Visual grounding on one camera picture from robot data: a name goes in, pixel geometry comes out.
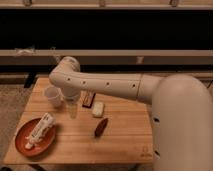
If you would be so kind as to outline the translucent white pusher tool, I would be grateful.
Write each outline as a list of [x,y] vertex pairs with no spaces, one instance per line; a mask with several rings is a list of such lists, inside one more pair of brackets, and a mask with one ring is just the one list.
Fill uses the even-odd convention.
[[77,94],[72,97],[68,97],[65,99],[67,112],[70,115],[71,119],[75,119],[77,116],[77,107],[78,107],[78,101],[79,101],[80,95]]

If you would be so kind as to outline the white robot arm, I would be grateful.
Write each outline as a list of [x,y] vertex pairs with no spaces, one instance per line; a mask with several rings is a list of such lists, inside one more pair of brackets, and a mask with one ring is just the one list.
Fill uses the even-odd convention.
[[154,171],[213,171],[213,97],[197,78],[83,73],[65,57],[49,80],[69,100],[84,90],[150,105]]

